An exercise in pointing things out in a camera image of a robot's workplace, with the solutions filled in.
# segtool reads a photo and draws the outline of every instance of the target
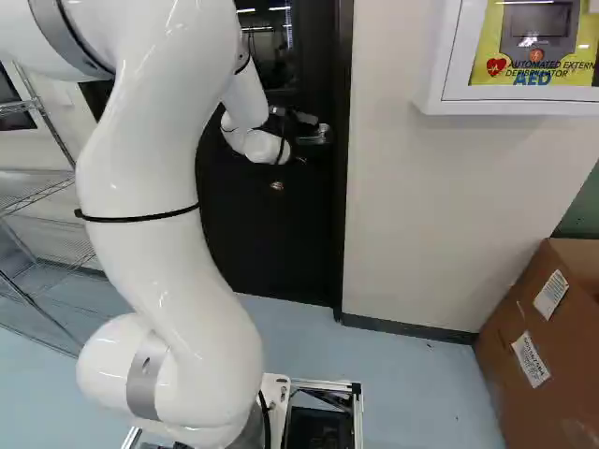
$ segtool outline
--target black door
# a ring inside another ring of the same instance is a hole
[[[238,0],[237,7],[269,103],[332,127],[335,2]],[[335,233],[343,233],[334,217],[336,145],[301,138],[315,128],[300,125],[289,164],[253,165],[221,137],[222,112],[197,156],[204,230],[217,266],[237,292],[333,307]],[[280,132],[280,120],[271,118],[265,128]]]

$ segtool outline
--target window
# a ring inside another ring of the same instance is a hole
[[[4,66],[0,64],[0,103],[21,101],[15,86],[12,84]],[[20,129],[36,129],[36,123],[29,112],[0,116],[0,131],[17,131]]]

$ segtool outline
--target aed cabinet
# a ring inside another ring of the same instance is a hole
[[[416,104],[426,114],[599,115],[590,0],[440,0]]]

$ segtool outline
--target cardboard box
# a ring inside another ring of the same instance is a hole
[[[599,241],[548,239],[484,325],[476,357],[508,448],[599,448],[598,301]]]

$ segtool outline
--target white wall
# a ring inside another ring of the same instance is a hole
[[[343,311],[477,331],[599,157],[599,118],[426,117],[431,3],[356,0]]]

